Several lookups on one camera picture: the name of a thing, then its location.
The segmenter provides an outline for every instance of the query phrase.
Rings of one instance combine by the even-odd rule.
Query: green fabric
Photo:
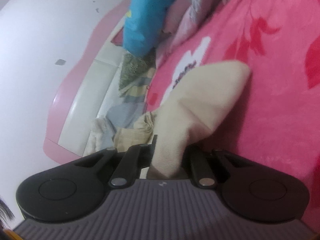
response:
[[[156,64],[156,51],[151,50],[144,57],[135,57],[130,53],[124,55],[120,74],[119,90],[139,78]]]

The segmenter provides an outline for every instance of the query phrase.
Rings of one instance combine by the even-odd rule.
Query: red fabric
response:
[[[247,88],[204,147],[301,179],[311,196],[303,221],[320,231],[320,0],[225,3],[157,70],[148,110],[158,108],[179,69],[194,60],[196,67],[226,59],[247,63]]]

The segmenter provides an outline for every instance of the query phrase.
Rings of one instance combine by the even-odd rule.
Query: pink headboard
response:
[[[114,9],[109,11],[95,27],[82,58],[63,80],[53,100],[48,114],[47,131],[43,149],[48,157],[59,164],[80,158],[78,155],[58,145],[60,134],[70,107],[91,63],[119,20],[127,12],[129,4],[129,0],[123,0]]]

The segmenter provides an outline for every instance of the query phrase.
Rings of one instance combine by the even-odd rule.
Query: gray ribbed surface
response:
[[[98,210],[78,221],[24,221],[24,240],[307,240],[313,233],[298,220],[280,225],[247,221],[230,212],[212,190],[190,180],[136,180],[112,191]]]

